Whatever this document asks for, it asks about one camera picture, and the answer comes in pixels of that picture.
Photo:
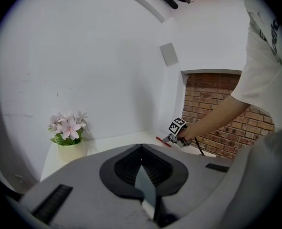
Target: black cutout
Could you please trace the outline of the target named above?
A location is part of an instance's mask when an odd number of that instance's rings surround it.
[[[206,168],[217,170],[217,171],[224,172],[224,173],[227,173],[229,170],[229,167],[227,166],[220,166],[220,165],[211,164],[211,163],[207,164]]]
[[[143,201],[143,192],[134,187],[141,166],[156,188],[154,221],[160,227],[169,225],[178,218],[166,212],[162,197],[176,194],[185,184],[188,169],[184,164],[142,144],[106,160],[99,175],[102,183],[115,195]]]
[[[59,185],[32,213],[38,220],[49,224],[56,215],[64,201],[67,199],[73,187]]]

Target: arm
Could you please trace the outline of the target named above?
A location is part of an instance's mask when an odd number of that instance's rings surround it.
[[[184,138],[186,141],[189,141],[194,137],[221,128],[242,114],[249,105],[229,96],[209,115],[190,125],[187,129],[180,131],[178,138]]]

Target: black slot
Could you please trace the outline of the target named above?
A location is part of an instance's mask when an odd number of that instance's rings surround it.
[[[56,215],[64,201],[67,199],[73,187],[59,185],[33,212],[38,220],[49,224]]]
[[[209,169],[212,169],[212,170],[217,170],[217,171],[224,172],[224,173],[227,173],[228,170],[229,170],[229,167],[227,167],[227,166],[220,166],[220,165],[216,165],[216,164],[212,164],[212,163],[207,164],[206,168],[209,168]]]

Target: black strap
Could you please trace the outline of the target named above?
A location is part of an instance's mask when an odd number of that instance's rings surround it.
[[[204,153],[203,153],[203,151],[201,150],[201,148],[200,148],[200,146],[199,146],[199,142],[198,142],[197,138],[195,138],[195,141],[196,141],[196,144],[197,144],[197,146],[198,146],[198,148],[199,148],[199,150],[200,150],[200,153],[201,153],[203,156],[205,156]]]

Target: yellow pot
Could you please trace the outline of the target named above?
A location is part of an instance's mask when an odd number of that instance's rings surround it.
[[[58,145],[58,153],[60,158],[65,162],[70,162],[75,159],[85,157],[88,152],[88,147],[84,144],[83,141],[80,141],[78,144],[62,146]]]

